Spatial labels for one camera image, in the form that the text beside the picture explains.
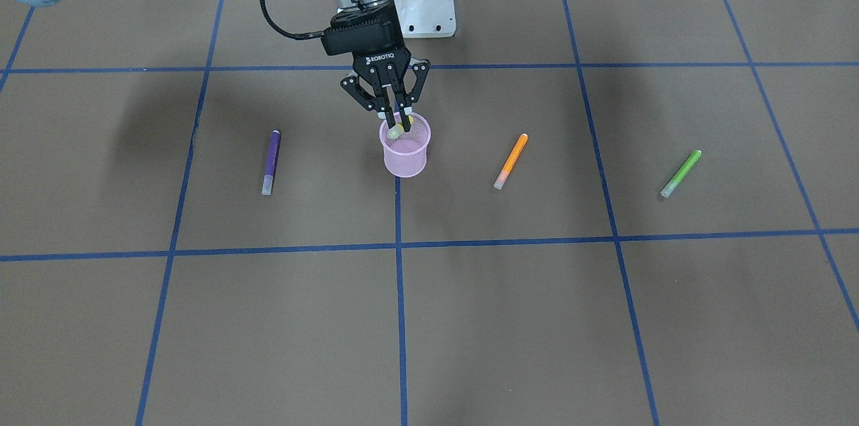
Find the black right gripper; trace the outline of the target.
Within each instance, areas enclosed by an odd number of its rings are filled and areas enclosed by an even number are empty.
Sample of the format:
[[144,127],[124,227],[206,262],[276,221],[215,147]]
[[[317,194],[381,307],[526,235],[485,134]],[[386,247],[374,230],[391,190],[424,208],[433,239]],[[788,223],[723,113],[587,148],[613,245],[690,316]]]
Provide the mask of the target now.
[[321,41],[329,56],[352,55],[352,72],[341,79],[341,88],[364,110],[383,115],[387,129],[397,124],[397,108],[400,125],[409,132],[408,111],[419,101],[432,64],[406,47],[395,1],[341,11]]

